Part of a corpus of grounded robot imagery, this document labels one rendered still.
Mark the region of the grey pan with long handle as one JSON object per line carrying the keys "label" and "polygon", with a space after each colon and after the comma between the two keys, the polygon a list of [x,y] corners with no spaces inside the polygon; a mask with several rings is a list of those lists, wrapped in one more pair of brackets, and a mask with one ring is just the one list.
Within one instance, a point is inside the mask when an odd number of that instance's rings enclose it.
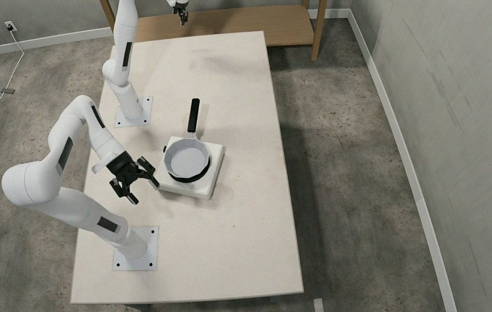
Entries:
{"label": "grey pan with long handle", "polygon": [[[165,169],[175,177],[189,178],[197,175],[206,167],[210,156],[206,144],[193,137],[199,111],[199,98],[193,98],[188,121],[188,138],[174,141],[165,150]],[[204,167],[203,167],[204,166]]]}

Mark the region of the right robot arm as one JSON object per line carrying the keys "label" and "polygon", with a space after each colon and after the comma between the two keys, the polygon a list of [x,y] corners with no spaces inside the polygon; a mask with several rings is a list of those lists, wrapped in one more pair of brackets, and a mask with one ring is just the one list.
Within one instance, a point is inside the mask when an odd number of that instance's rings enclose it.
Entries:
{"label": "right robot arm", "polygon": [[92,172],[96,174],[125,151],[106,128],[95,101],[80,95],[68,105],[49,133],[51,152],[42,161],[9,168],[2,178],[3,192],[13,204],[94,232],[124,256],[137,260],[143,257],[147,246],[126,218],[79,190],[62,187],[70,153],[86,122],[85,139],[101,159],[91,168]]}

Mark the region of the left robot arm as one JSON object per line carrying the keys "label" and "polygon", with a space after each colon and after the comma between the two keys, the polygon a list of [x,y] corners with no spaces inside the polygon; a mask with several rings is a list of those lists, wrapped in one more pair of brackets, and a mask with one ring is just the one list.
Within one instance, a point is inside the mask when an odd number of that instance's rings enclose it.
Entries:
{"label": "left robot arm", "polygon": [[131,55],[138,23],[135,1],[120,0],[113,30],[116,59],[109,59],[102,67],[102,74],[115,93],[121,112],[129,119],[137,118],[142,114],[142,106],[129,80]]}

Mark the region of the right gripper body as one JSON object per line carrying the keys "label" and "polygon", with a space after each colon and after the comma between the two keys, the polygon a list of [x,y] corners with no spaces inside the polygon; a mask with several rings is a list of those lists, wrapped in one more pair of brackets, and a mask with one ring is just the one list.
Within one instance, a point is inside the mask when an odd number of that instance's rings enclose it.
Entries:
{"label": "right gripper body", "polygon": [[116,157],[113,161],[111,161],[106,168],[115,175],[116,180],[121,182],[121,177],[126,177],[126,184],[131,185],[138,178],[135,176],[127,175],[128,171],[138,172],[139,173],[139,165],[135,165],[133,158],[128,154],[127,150],[121,153],[118,157]]}

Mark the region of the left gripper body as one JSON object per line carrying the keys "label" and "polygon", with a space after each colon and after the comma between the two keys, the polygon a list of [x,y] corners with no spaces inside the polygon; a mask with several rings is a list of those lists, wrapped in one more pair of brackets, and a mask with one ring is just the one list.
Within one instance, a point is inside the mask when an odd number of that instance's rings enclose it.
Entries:
{"label": "left gripper body", "polygon": [[188,2],[186,3],[178,3],[176,2],[175,3],[175,6],[176,6],[176,10],[177,8],[179,7],[179,11],[180,11],[180,14],[183,13],[183,10],[185,10],[185,7],[188,5]]}

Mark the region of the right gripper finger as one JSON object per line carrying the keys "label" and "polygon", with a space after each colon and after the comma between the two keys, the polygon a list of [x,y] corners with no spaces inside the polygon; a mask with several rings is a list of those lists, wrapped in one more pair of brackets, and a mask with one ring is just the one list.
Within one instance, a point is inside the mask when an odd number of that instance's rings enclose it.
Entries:
{"label": "right gripper finger", "polygon": [[123,188],[119,185],[119,181],[116,180],[116,178],[110,180],[109,184],[110,186],[112,186],[113,190],[115,190],[115,193],[118,195],[119,198],[127,197],[132,204],[138,204],[138,199],[134,196],[133,193],[130,193],[130,185],[126,185],[125,176],[121,177],[121,182]]}
{"label": "right gripper finger", "polygon": [[137,162],[135,162],[135,165],[142,166],[145,170],[139,169],[138,172],[133,172],[133,171],[128,171],[127,175],[128,176],[135,176],[137,178],[143,178],[143,179],[148,179],[150,184],[154,187],[155,190],[158,190],[160,188],[159,182],[155,179],[153,176],[154,172],[156,169],[148,162],[143,156],[137,159]]}

